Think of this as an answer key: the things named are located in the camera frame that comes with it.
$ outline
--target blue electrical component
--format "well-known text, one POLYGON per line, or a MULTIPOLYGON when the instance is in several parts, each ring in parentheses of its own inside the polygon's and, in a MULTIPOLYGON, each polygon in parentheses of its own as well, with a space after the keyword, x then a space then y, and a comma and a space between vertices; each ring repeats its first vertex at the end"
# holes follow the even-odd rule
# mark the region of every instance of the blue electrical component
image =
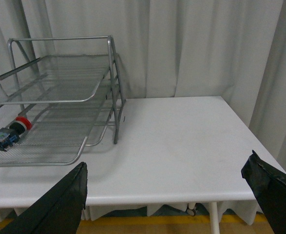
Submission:
POLYGON ((0 129, 0 150, 7 151, 6 148, 12 147, 13 143, 18 142, 19 134, 14 129, 1 128, 0 129))

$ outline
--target metal rod frame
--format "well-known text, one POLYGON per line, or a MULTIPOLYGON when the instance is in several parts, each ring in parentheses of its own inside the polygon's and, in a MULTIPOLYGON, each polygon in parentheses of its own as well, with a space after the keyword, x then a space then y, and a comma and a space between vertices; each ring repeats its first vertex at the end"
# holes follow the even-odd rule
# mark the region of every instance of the metal rod frame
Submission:
MULTIPOLYGON (((111 111, 109 112, 109 115, 108 115, 108 118, 106 120, 105 126, 103 128, 103 131, 102 131, 98 141, 95 142, 95 143, 92 143, 92 144, 87 144, 86 142, 87 142, 87 139, 88 139, 88 136, 89 136, 89 135, 87 135, 85 137, 85 139, 83 140, 83 143, 82 143, 82 145, 81 145, 81 147, 79 149, 77 157, 73 161, 71 161, 69 163, 16 163, 16 164, 13 163, 13 164, 10 164, 10 166, 70 165, 70 164, 76 162, 78 160, 78 158, 80 157, 80 155, 82 154, 82 151, 83 151, 85 146, 95 146, 95 145, 97 145, 97 144, 99 144, 101 142, 101 140, 104 137, 104 134, 106 132, 106 129, 107 129, 108 125, 111 125, 110 119, 111 119, 112 113, 114 113, 114 125, 115 125, 114 144, 117 144, 120 119, 121 119, 122 110, 123 110, 123 107, 124 107, 124 104, 125 104, 126 100, 125 100, 125 98, 123 96, 123 92, 122 92, 122 87, 123 86, 122 86, 122 81, 120 79, 120 69, 119 69, 119 66, 118 66, 117 53, 116 53, 116 50, 115 50, 113 36, 73 37, 73 38, 9 39, 8 42, 7 42, 7 46, 8 46, 8 51, 9 51, 9 57, 10 57, 12 70, 16 69, 16 63, 15 63, 15 59, 14 59, 14 55, 13 55, 13 49, 12 49, 13 42, 15 42, 17 44, 17 46, 20 49, 22 55, 24 56, 25 60, 29 64, 29 63, 32 63, 33 61, 30 61, 30 59, 27 56, 27 53, 24 50, 24 48, 23 48, 22 44, 20 43, 20 41, 80 40, 80 39, 107 39, 107 49, 108 49, 108 58, 109 58, 109 72, 110 72, 111 93, 112 93, 113 104, 112 104, 111 111), (114 76, 114 65, 115 65, 115 70, 116 70, 116 76, 114 76), (120 94, 120 99, 121 99, 121 107, 120 107, 120 109, 117 108, 117 104, 116 104, 116 101, 118 99, 118 95, 119 94, 120 94)), ((17 73, 16 72, 12 73, 12 75, 14 76, 14 82, 15 82, 16 89, 20 90, 19 79, 18 79, 17 73)), ((24 110, 25 110, 24 105, 21 104, 20 106, 21 106, 21 112, 24 112, 24 110)))

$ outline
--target white tabletop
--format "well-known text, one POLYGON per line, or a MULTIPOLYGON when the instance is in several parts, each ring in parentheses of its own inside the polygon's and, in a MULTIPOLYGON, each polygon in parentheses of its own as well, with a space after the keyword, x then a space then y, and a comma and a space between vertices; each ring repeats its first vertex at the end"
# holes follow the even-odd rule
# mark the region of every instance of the white tabletop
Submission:
POLYGON ((0 208, 29 207, 81 161, 90 206, 253 200, 252 150, 283 171, 221 97, 129 99, 118 144, 108 129, 74 165, 0 168, 0 208))

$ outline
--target metal desk organizer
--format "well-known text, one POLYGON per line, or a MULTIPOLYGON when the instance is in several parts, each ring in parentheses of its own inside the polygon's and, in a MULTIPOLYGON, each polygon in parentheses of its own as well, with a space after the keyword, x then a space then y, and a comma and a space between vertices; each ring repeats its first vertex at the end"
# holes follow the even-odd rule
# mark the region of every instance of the metal desk organizer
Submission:
POLYGON ((8 49, 12 71, 0 76, 0 129, 17 116, 26 117, 33 127, 8 151, 0 151, 0 167, 72 164, 85 146, 100 143, 108 125, 115 127, 117 144, 126 100, 112 36, 9 39, 8 49), (21 44, 100 39, 107 41, 107 54, 47 55, 34 60, 21 44), (27 61, 18 68, 14 42, 27 61))

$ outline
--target floor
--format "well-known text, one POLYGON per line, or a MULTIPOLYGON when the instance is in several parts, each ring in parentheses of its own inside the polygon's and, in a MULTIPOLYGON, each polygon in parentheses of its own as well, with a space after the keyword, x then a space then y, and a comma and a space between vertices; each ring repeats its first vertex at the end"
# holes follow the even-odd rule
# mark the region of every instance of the floor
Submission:
MULTIPOLYGON (((11 219, 0 223, 0 230, 11 219)), ((103 217, 96 221, 81 221, 77 234, 209 234, 208 215, 103 217)), ((262 214, 249 226, 236 215, 224 215, 220 223, 221 234, 273 234, 262 214)))

